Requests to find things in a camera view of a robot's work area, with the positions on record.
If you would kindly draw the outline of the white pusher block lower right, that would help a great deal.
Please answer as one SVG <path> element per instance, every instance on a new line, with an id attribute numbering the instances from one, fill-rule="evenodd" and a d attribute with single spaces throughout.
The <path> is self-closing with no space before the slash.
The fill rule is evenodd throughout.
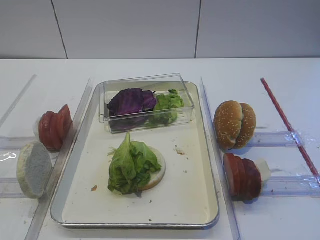
<path id="1" fill-rule="evenodd" d="M 272 174 L 271 170 L 266 160 L 263 158 L 258 158 L 257 160 L 254 161 L 254 163 L 260 172 L 262 184 L 264 185 L 265 182 L 271 177 L 271 174 Z"/>

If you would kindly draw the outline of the tomato slice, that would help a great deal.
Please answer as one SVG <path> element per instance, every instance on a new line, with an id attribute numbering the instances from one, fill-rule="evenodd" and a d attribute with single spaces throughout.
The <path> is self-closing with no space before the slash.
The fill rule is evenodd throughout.
<path id="1" fill-rule="evenodd" d="M 58 113 L 52 115 L 50 121 L 50 137 L 53 143 L 53 147 L 59 151 L 62 148 L 64 142 L 64 129 L 62 117 Z"/>
<path id="2" fill-rule="evenodd" d="M 57 130 L 57 113 L 47 111 L 38 124 L 39 139 L 48 150 L 59 151 L 62 141 Z"/>
<path id="3" fill-rule="evenodd" d="M 72 117 L 68 104 L 65 104 L 57 115 L 57 131 L 62 143 L 66 139 L 72 125 Z"/>

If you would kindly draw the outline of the purple cabbage leaves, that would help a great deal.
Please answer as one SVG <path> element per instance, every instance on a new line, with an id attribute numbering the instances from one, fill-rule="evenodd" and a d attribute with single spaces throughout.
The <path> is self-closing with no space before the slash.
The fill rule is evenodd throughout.
<path id="1" fill-rule="evenodd" d="M 122 116 L 152 111 L 157 104 L 154 92 L 141 88 L 128 88 L 121 90 L 106 105 L 109 116 Z"/>

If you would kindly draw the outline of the clear lower right track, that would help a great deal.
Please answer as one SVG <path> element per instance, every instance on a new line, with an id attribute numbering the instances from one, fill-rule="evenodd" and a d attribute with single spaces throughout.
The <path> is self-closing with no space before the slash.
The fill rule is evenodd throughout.
<path id="1" fill-rule="evenodd" d="M 306 176 L 274 176 L 263 185 L 261 196 L 319 197 L 320 178 Z"/>

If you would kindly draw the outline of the right sesame bun top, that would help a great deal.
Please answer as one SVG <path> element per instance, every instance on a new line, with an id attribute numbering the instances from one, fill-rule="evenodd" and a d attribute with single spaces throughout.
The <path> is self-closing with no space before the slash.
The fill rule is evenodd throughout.
<path id="1" fill-rule="evenodd" d="M 256 114 L 254 109 L 247 103 L 240 103 L 243 119 L 239 136 L 236 139 L 234 149 L 241 149 L 251 140 L 256 129 Z"/>

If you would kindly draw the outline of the metal baking tray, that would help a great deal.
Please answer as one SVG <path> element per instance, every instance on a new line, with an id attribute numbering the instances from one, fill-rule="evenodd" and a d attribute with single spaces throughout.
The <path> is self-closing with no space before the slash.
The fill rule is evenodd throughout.
<path id="1" fill-rule="evenodd" d="M 198 88 L 187 90 L 194 101 L 188 124 L 133 131 L 133 141 L 146 143 L 164 158 L 161 182 L 141 196 L 108 190 L 111 150 L 124 133 L 112 134 L 99 122 L 102 92 L 96 88 L 67 158 L 50 215 L 69 228 L 203 229 L 219 218 L 216 194 Z"/>

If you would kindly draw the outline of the clear upper left track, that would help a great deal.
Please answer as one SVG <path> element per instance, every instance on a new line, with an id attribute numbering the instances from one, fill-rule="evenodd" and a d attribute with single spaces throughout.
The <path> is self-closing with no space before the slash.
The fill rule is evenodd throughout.
<path id="1" fill-rule="evenodd" d="M 18 151 L 22 149 L 26 144 L 37 141 L 38 139 L 34 136 L 22 136 L 22 137 L 12 137 L 12 136 L 1 136 L 0 137 L 0 150 L 13 150 Z"/>

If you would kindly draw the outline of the green lettuce in box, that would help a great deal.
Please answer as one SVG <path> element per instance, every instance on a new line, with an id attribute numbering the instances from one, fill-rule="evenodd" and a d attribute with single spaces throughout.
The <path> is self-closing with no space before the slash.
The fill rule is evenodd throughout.
<path id="1" fill-rule="evenodd" d="M 156 97 L 156 105 L 154 107 L 154 111 L 162 111 L 162 110 L 169 110 L 175 108 L 183 108 L 184 101 L 180 97 L 179 93 L 175 89 L 169 89 L 169 94 L 158 94 Z M 176 110 L 155 113 L 152 114 L 146 126 L 148 128 L 156 128 L 159 125 L 171 125 L 178 119 L 178 113 Z"/>

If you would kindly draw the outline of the left sesame bun top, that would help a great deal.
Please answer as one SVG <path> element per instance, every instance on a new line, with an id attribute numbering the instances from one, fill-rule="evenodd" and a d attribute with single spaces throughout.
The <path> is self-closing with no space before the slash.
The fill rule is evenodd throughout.
<path id="1" fill-rule="evenodd" d="M 235 146 L 243 118 L 242 106 L 237 101 L 225 101 L 216 109 L 213 124 L 217 142 L 223 150 L 232 149 Z"/>

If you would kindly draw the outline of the bottom bun slice on tray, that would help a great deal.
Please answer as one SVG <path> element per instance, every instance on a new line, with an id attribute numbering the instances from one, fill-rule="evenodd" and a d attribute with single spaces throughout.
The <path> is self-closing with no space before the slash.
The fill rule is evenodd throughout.
<path id="1" fill-rule="evenodd" d="M 167 165 L 164 156 L 158 151 L 157 149 L 148 146 L 148 148 L 153 152 L 153 154 L 156 156 L 157 163 L 159 165 L 159 169 L 156 171 L 151 171 L 150 169 L 146 171 L 150 175 L 149 182 L 145 184 L 144 186 L 140 186 L 138 188 L 138 191 L 146 191 L 154 188 L 157 186 L 164 178 Z"/>

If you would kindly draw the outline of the clear long rail right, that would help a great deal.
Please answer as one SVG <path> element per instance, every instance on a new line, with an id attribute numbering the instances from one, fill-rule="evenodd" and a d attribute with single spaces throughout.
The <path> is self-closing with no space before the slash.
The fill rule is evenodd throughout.
<path id="1" fill-rule="evenodd" d="M 215 134 L 215 130 L 214 130 L 213 117 L 211 114 L 211 108 L 210 108 L 210 103 L 208 100 L 208 94 L 206 92 L 206 88 L 205 88 L 202 77 L 200 78 L 200 92 L 201 92 L 201 96 L 202 96 L 203 107 L 204 107 L 206 121 L 207 121 L 207 125 L 208 125 L 208 131 L 209 131 L 209 135 L 211 138 L 216 167 L 217 167 L 217 171 L 218 171 L 218 178 L 219 178 L 219 182 L 220 182 L 220 186 L 221 186 L 220 192 L 223 196 L 222 199 L 223 199 L 223 202 L 225 203 L 225 206 L 226 206 L 226 212 L 227 212 L 227 216 L 228 216 L 228 220 L 229 220 L 232 239 L 233 240 L 241 240 L 242 237 L 241 237 L 241 233 L 239 230 L 237 218 L 235 215 L 234 204 L 232 202 L 232 199 L 231 199 L 231 196 L 229 193 L 228 181 L 227 181 L 227 177 L 225 175 L 223 158 L 222 158 L 222 154 L 221 154 L 219 145 L 216 140 L 216 134 Z"/>

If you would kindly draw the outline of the clear upper right track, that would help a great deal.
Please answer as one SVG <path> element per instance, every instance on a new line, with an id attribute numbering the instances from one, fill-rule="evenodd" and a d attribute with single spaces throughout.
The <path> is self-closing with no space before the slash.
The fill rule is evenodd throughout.
<path id="1" fill-rule="evenodd" d="M 247 147 L 303 147 L 303 138 L 295 131 L 255 132 Z"/>

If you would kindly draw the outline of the clear long rail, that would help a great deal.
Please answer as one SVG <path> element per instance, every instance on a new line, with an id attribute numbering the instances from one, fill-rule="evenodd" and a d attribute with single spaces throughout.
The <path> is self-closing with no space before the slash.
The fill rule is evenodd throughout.
<path id="1" fill-rule="evenodd" d="M 217 167 L 217 171 L 218 171 L 218 178 L 219 178 L 219 182 L 220 182 L 220 186 L 221 186 L 220 192 L 223 196 L 222 199 L 223 199 L 223 202 L 225 203 L 225 206 L 226 206 L 226 212 L 227 212 L 227 216 L 228 216 L 228 220 L 229 220 L 232 239 L 233 240 L 241 240 L 242 237 L 241 237 L 241 233 L 239 230 L 237 218 L 235 215 L 234 204 L 232 202 L 232 199 L 231 199 L 231 196 L 229 193 L 228 181 L 227 181 L 227 177 L 225 175 L 223 158 L 222 158 L 222 154 L 221 154 L 219 145 L 216 140 L 216 134 L 215 134 L 215 130 L 214 130 L 213 117 L 211 114 L 211 108 L 210 108 L 210 103 L 208 100 L 208 94 L 206 92 L 206 88 L 205 88 L 202 77 L 200 78 L 200 92 L 201 92 L 201 96 L 202 96 L 203 107 L 204 107 L 206 121 L 207 121 L 207 125 L 208 125 L 208 131 L 209 131 L 209 135 L 211 138 L 216 167 Z"/>
<path id="2" fill-rule="evenodd" d="M 53 170 L 51 171 L 50 177 L 47 181 L 45 191 L 42 197 L 38 200 L 38 207 L 34 213 L 32 222 L 25 236 L 26 240 L 36 240 L 39 237 L 48 209 L 50 208 L 52 198 L 56 191 L 57 184 L 64 169 L 65 163 L 76 141 L 76 137 L 79 134 L 79 127 L 82 123 L 82 118 L 85 114 L 92 90 L 93 80 L 90 78 L 86 84 L 82 98 L 74 115 L 72 126 L 68 132 L 67 138 L 64 141 L 64 144 L 58 154 L 57 160 L 53 167 Z"/>

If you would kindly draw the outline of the white pusher block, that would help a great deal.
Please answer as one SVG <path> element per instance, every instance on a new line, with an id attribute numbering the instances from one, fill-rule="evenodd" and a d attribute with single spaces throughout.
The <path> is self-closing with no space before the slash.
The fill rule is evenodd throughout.
<path id="1" fill-rule="evenodd" d="M 33 133 L 37 139 L 39 139 L 39 123 L 40 123 L 41 117 L 38 117 L 34 124 L 32 125 Z"/>
<path id="2" fill-rule="evenodd" d="M 272 174 L 271 170 L 266 160 L 263 158 L 258 158 L 257 160 L 254 161 L 254 163 L 260 172 L 262 184 L 264 185 L 265 182 L 271 177 L 271 174 Z"/>

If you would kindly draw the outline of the clear track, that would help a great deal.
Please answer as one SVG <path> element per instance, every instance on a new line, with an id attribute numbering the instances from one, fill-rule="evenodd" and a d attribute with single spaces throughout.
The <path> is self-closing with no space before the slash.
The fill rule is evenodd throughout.
<path id="1" fill-rule="evenodd" d="M 26 198 L 20 184 L 16 178 L 1 178 L 0 179 L 0 198 L 1 199 L 16 199 Z"/>
<path id="2" fill-rule="evenodd" d="M 319 197 L 320 178 L 306 176 L 274 176 L 263 185 L 261 196 Z"/>
<path id="3" fill-rule="evenodd" d="M 295 131 L 255 132 L 247 147 L 303 147 L 303 138 Z"/>
<path id="4" fill-rule="evenodd" d="M 22 149 L 26 144 L 37 141 L 38 139 L 34 136 L 22 136 L 22 137 L 12 137 L 12 136 L 1 136 L 0 137 L 0 150 L 13 150 L 18 151 Z"/>

